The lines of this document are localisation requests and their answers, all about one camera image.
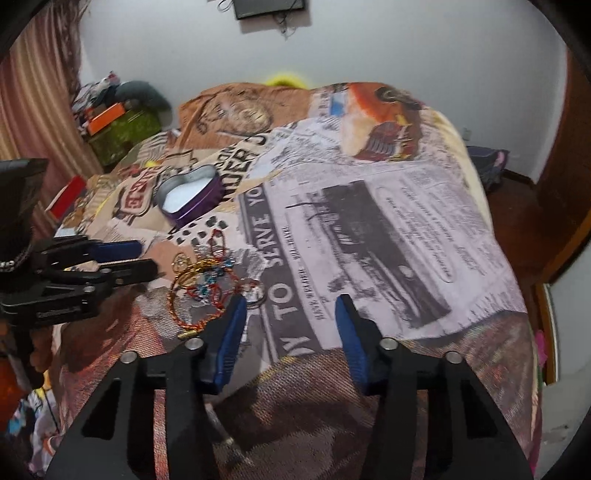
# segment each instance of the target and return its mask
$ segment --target orange box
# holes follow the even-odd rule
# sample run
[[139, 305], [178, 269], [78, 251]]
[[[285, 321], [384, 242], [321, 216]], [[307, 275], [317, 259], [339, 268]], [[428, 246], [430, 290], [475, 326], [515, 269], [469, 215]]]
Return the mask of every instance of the orange box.
[[113, 106], [110, 106], [107, 110], [102, 112], [100, 115], [97, 115], [88, 123], [88, 133], [90, 135], [95, 135], [97, 132], [101, 131], [109, 125], [113, 120], [118, 119], [121, 115], [125, 113], [125, 108], [121, 103], [116, 103]]

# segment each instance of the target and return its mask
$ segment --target blanket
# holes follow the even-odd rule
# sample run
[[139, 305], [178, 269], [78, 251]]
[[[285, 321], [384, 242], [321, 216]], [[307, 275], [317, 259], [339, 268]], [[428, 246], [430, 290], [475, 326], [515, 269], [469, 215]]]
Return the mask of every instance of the blanket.
[[[383, 84], [348, 84], [291, 97], [270, 90], [266, 119], [256, 97], [264, 89], [249, 88], [222, 86], [192, 102], [180, 143], [118, 181], [84, 228], [97, 238], [118, 222], [127, 235], [160, 231], [146, 255], [163, 271], [221, 229], [238, 273], [267, 286], [268, 300], [249, 312], [230, 384], [211, 399], [223, 426], [215, 446], [222, 476], [358, 478], [376, 399], [359, 395], [348, 374], [334, 319], [341, 293], [413, 351], [464, 355], [535, 458], [541, 418], [527, 313], [438, 127], [442, 117]], [[290, 118], [290, 105], [303, 118]], [[193, 127], [199, 122], [205, 127]], [[213, 146], [220, 149], [206, 158], [194, 153]], [[173, 229], [154, 193], [204, 163], [223, 175], [226, 197]], [[178, 345], [165, 306], [170, 276], [126, 288], [99, 317], [59, 329], [50, 374], [64, 430], [123, 351], [149, 356]], [[192, 322], [203, 316], [185, 297], [177, 311]], [[425, 395], [419, 400], [414, 478], [426, 449]], [[154, 415], [157, 473], [166, 478], [163, 395]]]

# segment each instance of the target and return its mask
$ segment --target metal screw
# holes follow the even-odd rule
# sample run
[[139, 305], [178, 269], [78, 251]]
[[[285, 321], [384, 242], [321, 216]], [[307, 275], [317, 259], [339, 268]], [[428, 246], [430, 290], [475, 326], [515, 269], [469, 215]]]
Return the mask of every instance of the metal screw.
[[205, 342], [199, 337], [191, 338], [185, 342], [185, 347], [187, 347], [189, 350], [199, 350], [204, 345], [204, 343]]
[[127, 350], [126, 352], [123, 352], [123, 355], [121, 355], [120, 360], [125, 364], [130, 364], [132, 362], [135, 362], [137, 357], [138, 354], [136, 352], [134, 352], [133, 350]]
[[398, 342], [390, 337], [384, 337], [379, 341], [380, 347], [384, 350], [396, 350], [398, 348]]
[[448, 352], [445, 354], [445, 360], [447, 360], [451, 364], [461, 364], [462, 356], [457, 352]]

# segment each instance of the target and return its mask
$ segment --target green box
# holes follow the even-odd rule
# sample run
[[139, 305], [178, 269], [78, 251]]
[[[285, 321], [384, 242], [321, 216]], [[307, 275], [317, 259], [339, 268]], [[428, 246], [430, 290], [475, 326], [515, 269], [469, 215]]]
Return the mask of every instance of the green box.
[[111, 170], [135, 145], [160, 131], [155, 113], [130, 110], [92, 136], [88, 143], [105, 170]]

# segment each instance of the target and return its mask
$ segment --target gray pillow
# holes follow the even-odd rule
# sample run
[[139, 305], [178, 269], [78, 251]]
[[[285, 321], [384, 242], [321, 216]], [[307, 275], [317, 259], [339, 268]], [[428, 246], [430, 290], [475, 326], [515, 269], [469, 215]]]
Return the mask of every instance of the gray pillow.
[[148, 82], [132, 80], [117, 87], [115, 100], [124, 103], [127, 100], [138, 100], [144, 107], [156, 111], [170, 110], [170, 103], [160, 92]]

